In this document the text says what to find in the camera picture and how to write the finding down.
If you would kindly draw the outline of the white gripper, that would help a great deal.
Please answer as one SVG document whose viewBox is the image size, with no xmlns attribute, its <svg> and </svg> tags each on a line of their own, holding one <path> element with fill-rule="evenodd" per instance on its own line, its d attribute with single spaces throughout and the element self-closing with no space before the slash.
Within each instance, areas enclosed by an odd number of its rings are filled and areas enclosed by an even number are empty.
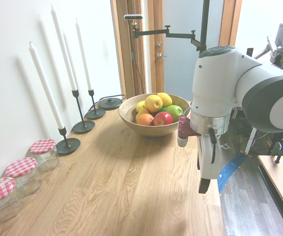
<svg viewBox="0 0 283 236">
<path fill-rule="evenodd" d="M 211 164 L 213 157 L 213 144 L 211 143 L 209 135 L 201 135 L 198 137 L 198 159 L 201 179 L 199 183 L 198 192 L 205 194 L 209 188 L 209 180 L 217 179 L 221 171 L 221 147 L 218 136 L 216 136 L 215 160 Z"/>
</svg>

